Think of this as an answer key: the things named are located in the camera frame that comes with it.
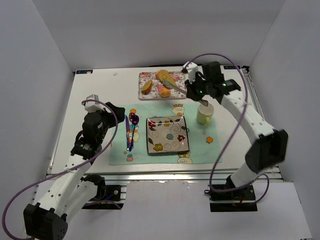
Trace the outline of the floral serving tray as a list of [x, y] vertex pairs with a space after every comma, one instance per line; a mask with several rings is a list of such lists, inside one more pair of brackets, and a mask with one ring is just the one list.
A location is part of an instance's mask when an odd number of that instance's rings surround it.
[[[156, 72], [140, 72], [138, 75], [138, 98], [140, 100], [156, 100], [164, 99], [160, 97], [159, 90], [161, 88], [167, 88], [158, 79], [156, 79]], [[186, 91], [185, 80], [187, 80], [187, 75], [179, 71], [168, 71], [171, 77], [175, 80], [178, 88]], [[141, 87], [149, 80], [152, 80], [152, 88], [149, 94], [142, 94]], [[185, 99], [186, 96], [181, 92], [174, 89], [170, 89], [171, 95], [167, 99]]]

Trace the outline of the mint green cartoon placemat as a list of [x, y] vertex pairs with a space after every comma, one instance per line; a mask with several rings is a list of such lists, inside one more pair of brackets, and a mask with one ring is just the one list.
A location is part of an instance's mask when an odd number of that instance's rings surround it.
[[[131, 118], [132, 113], [139, 116], [135, 128], [133, 148], [127, 150], [126, 123], [119, 124], [117, 134], [108, 150], [110, 165], [134, 164], [210, 164], [219, 155], [221, 146], [217, 126], [214, 119], [210, 125], [197, 122], [196, 103], [166, 102], [164, 104], [131, 104], [125, 106], [125, 115]], [[165, 116], [183, 116], [186, 120], [190, 150], [174, 154], [147, 153], [146, 119]], [[131, 142], [133, 125], [130, 124], [129, 139]]]

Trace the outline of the orange round bun top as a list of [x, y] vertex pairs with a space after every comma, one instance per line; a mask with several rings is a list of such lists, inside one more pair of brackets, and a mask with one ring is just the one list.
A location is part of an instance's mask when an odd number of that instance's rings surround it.
[[155, 73], [155, 78], [157, 79], [157, 80], [159, 80], [160, 78], [159, 78], [159, 74], [161, 73], [161, 70], [159, 70], [159, 71], [157, 71], [156, 73]]

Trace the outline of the square floral ceramic plate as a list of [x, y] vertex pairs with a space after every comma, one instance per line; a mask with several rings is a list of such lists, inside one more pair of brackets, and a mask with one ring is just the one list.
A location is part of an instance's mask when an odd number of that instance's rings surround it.
[[188, 152], [187, 123], [184, 116], [148, 117], [146, 148], [149, 155], [173, 155]]

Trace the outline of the purple iridescent knife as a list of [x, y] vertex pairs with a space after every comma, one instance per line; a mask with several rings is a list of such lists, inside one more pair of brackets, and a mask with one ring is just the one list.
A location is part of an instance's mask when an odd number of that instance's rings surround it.
[[129, 151], [130, 150], [130, 137], [129, 137], [129, 133], [130, 133], [130, 122], [129, 122], [129, 118], [126, 115], [125, 116], [125, 128], [126, 128], [126, 149]]

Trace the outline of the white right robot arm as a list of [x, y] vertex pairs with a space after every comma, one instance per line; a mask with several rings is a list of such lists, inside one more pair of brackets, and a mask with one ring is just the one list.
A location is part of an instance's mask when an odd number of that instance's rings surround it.
[[234, 79], [226, 80], [219, 62], [203, 65], [202, 71], [197, 64], [186, 62], [182, 72], [188, 75], [184, 83], [186, 97], [196, 102], [204, 96], [217, 100], [234, 117], [236, 128], [242, 128], [251, 143], [244, 164], [226, 179], [223, 193], [241, 191], [266, 169], [285, 160], [288, 133], [275, 129], [248, 104], [248, 89], [240, 87]]

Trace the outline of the sliced bread piece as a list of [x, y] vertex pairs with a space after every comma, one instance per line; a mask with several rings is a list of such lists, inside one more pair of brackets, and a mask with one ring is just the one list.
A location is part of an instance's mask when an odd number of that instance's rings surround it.
[[153, 85], [153, 81], [152, 80], [148, 80], [141, 88], [141, 93], [144, 95], [149, 94], [149, 92], [152, 89], [152, 85]]
[[170, 73], [165, 69], [161, 70], [158, 80], [162, 84], [163, 84], [163, 80], [168, 80], [171, 84], [173, 84], [174, 86], [177, 86], [176, 81], [171, 77]]

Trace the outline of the blue label sticker left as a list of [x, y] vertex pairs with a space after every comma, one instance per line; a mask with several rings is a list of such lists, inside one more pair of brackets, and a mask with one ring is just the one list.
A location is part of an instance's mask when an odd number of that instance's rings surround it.
[[82, 69], [82, 70], [77, 70], [75, 72], [77, 75], [81, 75], [81, 74], [92, 74], [93, 70], [92, 69]]

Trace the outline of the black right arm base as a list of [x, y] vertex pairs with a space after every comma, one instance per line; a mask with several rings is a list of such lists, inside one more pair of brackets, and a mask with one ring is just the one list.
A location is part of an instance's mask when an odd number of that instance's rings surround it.
[[206, 189], [204, 194], [209, 197], [209, 206], [212, 213], [258, 211], [255, 203], [256, 195], [252, 185], [237, 192], [214, 192]]

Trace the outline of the blue label sticker right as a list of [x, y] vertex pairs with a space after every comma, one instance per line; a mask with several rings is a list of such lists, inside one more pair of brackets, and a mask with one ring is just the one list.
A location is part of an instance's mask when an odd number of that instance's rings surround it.
[[241, 69], [241, 67], [239, 65], [234, 66], [234, 65], [224, 65], [223, 68], [225, 70], [237, 70], [237, 69]]

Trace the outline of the purple iridescent spoon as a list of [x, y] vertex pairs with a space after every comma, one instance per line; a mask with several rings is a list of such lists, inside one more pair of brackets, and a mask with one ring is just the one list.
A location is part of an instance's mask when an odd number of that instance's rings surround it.
[[131, 123], [133, 125], [133, 129], [132, 129], [132, 136], [131, 136], [131, 141], [130, 141], [130, 145], [129, 145], [129, 151], [131, 152], [134, 146], [134, 134], [135, 134], [135, 129], [136, 126], [138, 125], [140, 121], [139, 116], [136, 113], [132, 113], [131, 115]]

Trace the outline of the aluminium table edge rail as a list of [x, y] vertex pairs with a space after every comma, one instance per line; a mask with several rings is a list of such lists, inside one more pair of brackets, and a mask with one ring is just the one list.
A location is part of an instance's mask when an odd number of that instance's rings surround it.
[[245, 155], [248, 168], [260, 174], [283, 162], [286, 156], [288, 134], [277, 130], [265, 120], [265, 116], [253, 86], [248, 66], [241, 68], [253, 105], [246, 107], [241, 126], [247, 134], [251, 147]]

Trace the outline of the pale yellow mug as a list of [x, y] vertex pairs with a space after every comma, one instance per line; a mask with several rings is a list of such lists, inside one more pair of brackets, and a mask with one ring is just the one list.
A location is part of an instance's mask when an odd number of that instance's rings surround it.
[[201, 125], [208, 126], [211, 124], [214, 112], [215, 108], [211, 103], [208, 103], [207, 106], [200, 104], [196, 113], [196, 121]]

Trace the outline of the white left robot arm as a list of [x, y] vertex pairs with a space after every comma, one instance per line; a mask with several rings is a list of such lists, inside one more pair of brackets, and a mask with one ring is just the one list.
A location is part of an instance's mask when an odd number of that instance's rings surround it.
[[101, 197], [105, 179], [97, 174], [85, 175], [102, 147], [107, 131], [125, 120], [125, 108], [110, 102], [85, 100], [87, 114], [77, 134], [63, 173], [35, 204], [23, 211], [26, 234], [38, 240], [62, 240], [73, 217], [85, 204]]

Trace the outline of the orange round bun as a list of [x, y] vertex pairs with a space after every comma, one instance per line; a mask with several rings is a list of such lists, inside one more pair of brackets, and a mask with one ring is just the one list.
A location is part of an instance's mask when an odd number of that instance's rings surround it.
[[162, 87], [158, 93], [161, 98], [169, 98], [171, 96], [171, 90], [166, 87]]
[[161, 73], [161, 70], [159, 70], [159, 71], [157, 71], [156, 73], [155, 73], [155, 78], [157, 79], [157, 80], [159, 80], [160, 78], [159, 78], [159, 74]]

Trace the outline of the orange round bun bottom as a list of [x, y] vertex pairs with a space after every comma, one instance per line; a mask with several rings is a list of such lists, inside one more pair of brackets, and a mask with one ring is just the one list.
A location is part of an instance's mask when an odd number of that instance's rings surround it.
[[169, 98], [171, 96], [171, 90], [166, 87], [162, 87], [158, 93], [161, 98]]

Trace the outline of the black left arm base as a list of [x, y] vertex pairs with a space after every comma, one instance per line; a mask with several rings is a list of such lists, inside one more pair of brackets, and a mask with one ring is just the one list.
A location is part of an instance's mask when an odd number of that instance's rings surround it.
[[80, 183], [91, 182], [97, 187], [96, 195], [86, 203], [85, 210], [121, 210], [125, 201], [125, 186], [106, 183], [104, 177], [89, 174], [80, 179]]

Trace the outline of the blue label sticker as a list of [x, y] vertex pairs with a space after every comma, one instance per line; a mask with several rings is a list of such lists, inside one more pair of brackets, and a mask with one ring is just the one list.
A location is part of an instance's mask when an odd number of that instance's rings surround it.
[[225, 70], [237, 70], [237, 69], [241, 69], [241, 67], [239, 65], [234, 66], [234, 65], [224, 65], [223, 68]]
[[77, 70], [75, 72], [77, 75], [81, 75], [81, 74], [92, 74], [93, 70], [92, 69], [82, 69], [82, 70]]

